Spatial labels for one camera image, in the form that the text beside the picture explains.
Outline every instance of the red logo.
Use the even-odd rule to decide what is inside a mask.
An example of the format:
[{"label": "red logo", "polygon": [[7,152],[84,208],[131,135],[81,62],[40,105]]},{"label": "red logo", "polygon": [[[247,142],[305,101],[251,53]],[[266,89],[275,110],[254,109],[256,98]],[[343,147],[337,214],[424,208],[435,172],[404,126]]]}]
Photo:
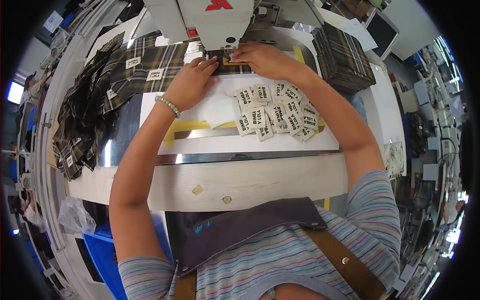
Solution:
[{"label": "red logo", "polygon": [[206,11],[218,11],[222,7],[226,10],[233,9],[227,0],[212,0],[212,4],[207,6]]}]

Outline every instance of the beaded bracelet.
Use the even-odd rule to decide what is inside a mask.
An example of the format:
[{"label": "beaded bracelet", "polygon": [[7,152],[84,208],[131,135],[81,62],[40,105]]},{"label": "beaded bracelet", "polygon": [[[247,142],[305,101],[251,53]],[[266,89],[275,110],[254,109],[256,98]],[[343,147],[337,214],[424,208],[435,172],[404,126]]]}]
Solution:
[{"label": "beaded bracelet", "polygon": [[157,101],[162,101],[163,103],[167,104],[173,110],[173,112],[177,114],[177,119],[180,119],[180,112],[178,108],[176,108],[175,105],[171,104],[170,101],[158,96],[155,97],[155,102]]}]

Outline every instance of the industrial sewing machine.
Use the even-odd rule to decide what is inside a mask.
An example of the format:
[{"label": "industrial sewing machine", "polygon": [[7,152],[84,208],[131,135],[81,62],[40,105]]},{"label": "industrial sewing machine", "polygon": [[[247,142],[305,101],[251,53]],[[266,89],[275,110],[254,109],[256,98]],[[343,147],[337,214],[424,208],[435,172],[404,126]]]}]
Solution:
[{"label": "industrial sewing machine", "polygon": [[144,3],[170,43],[200,40],[207,55],[223,57],[237,49],[239,43],[258,41],[284,51],[298,46],[304,56],[309,56],[306,60],[313,59],[302,43],[273,27],[292,28],[295,23],[320,27],[324,23],[311,0],[144,0]]}]

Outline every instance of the dark apron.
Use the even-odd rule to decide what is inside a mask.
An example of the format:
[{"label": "dark apron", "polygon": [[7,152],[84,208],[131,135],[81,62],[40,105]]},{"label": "dark apron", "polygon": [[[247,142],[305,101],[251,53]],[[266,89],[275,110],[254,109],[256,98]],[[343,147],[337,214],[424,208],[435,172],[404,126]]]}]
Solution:
[{"label": "dark apron", "polygon": [[313,229],[327,228],[308,197],[279,199],[208,218],[197,216],[197,220],[194,220],[195,215],[189,215],[186,220],[187,240],[183,246],[183,255],[179,259],[179,277],[195,271],[214,256],[280,225],[298,224]]}]

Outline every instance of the red button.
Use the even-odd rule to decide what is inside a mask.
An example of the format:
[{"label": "red button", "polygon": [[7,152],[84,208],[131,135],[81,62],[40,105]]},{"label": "red button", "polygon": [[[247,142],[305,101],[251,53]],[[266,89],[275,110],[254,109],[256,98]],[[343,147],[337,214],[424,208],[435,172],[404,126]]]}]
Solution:
[{"label": "red button", "polygon": [[197,36],[197,35],[198,35],[198,34],[197,34],[197,30],[196,30],[196,29],[190,29],[190,30],[188,31],[188,36],[189,36],[189,37],[194,37],[194,36]]}]

